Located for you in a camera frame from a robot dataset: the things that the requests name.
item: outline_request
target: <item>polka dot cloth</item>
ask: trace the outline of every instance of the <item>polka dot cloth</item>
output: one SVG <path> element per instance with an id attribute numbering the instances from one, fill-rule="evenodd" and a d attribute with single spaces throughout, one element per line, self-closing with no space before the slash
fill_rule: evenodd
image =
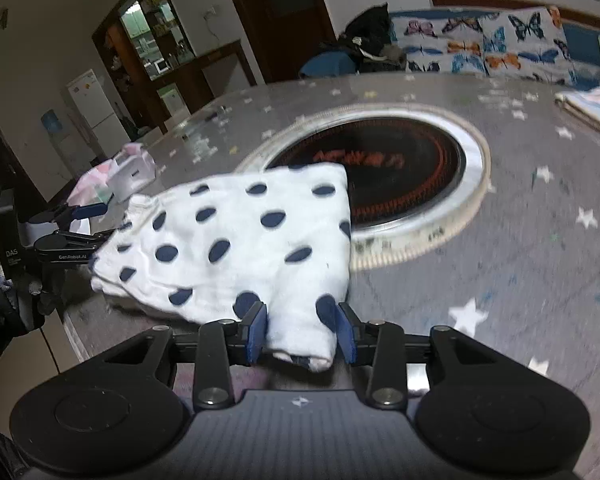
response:
<path id="1" fill-rule="evenodd" d="M 337 164 L 228 174 L 134 195 L 91 285 L 152 316 L 241 319 L 267 305 L 267 346 L 313 371 L 336 349 L 349 283 L 347 175 Z"/>

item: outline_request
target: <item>wooden door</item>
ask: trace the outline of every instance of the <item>wooden door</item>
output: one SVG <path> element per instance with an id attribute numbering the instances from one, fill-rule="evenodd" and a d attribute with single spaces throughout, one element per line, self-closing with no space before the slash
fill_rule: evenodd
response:
<path id="1" fill-rule="evenodd" d="M 335 39 L 324 0 L 234 0 L 267 83 L 296 79 L 318 53 L 321 41 Z"/>

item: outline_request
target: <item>wooden door frame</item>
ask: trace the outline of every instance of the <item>wooden door frame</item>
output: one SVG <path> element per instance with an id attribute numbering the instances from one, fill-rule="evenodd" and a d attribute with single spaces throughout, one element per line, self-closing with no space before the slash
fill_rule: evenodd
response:
<path id="1" fill-rule="evenodd" d="M 249 43 L 253 49 L 253 54 L 256 57 L 256 61 L 260 67 L 260 72 L 262 72 L 262 77 L 264 78 L 265 83 L 272 83 L 275 81 L 275 79 L 272 69 L 269 65 L 269 60 L 267 59 L 267 51 L 264 48 L 255 24 L 250 19 L 246 4 L 243 0 L 233 1 L 235 10 L 238 12 L 238 17 L 240 18 L 242 26 L 244 27 L 244 31 L 247 33 L 247 38 L 249 38 Z M 335 41 L 336 36 L 333 32 L 333 23 L 331 23 L 327 6 L 324 3 L 324 0 L 316 0 L 316 2 L 318 6 L 318 12 L 320 13 L 320 22 L 322 23 L 324 30 L 327 32 L 328 40 Z"/>

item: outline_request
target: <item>gray table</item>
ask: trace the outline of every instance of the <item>gray table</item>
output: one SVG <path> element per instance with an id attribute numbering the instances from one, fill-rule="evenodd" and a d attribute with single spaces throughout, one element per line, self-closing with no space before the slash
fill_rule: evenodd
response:
<path id="1" fill-rule="evenodd" d="M 222 121 L 202 129 L 209 146 L 218 148 L 211 157 L 194 163 L 192 138 L 169 135 L 154 145 L 159 175 L 143 192 L 230 172 L 270 134 L 325 108 L 414 100 L 466 118 L 489 143 L 493 192 L 444 246 L 411 262 L 354 273 L 350 304 L 362 319 L 427 333 L 434 324 L 453 325 L 450 308 L 470 306 L 475 298 L 477 309 L 488 314 L 476 339 L 525 365 L 548 365 L 548 377 L 585 401 L 592 434 L 577 471 L 600 479 L 600 134 L 561 111 L 556 90 L 533 82 L 404 74 L 260 86 L 223 96 L 196 114 L 198 119 L 219 105 L 229 107 Z M 537 172 L 544 166 L 551 175 Z M 579 208 L 593 210 L 597 227 L 576 222 Z M 97 229 L 117 225 L 123 209 L 111 208 Z M 109 308 L 98 295 L 74 292 L 64 319 L 82 358 L 157 323 Z M 173 325 L 190 330 L 185 323 Z M 182 393 L 190 390 L 191 368 L 181 371 L 176 389 Z M 266 360 L 234 374 L 240 388 L 357 384 L 341 364 L 315 375 Z"/>

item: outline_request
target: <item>refrigerator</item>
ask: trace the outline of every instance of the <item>refrigerator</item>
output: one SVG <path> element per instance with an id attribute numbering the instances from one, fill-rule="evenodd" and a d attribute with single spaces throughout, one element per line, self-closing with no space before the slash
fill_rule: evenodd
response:
<path id="1" fill-rule="evenodd" d="M 88 70 L 66 87 L 102 151 L 112 158 L 130 139 L 93 70 Z"/>

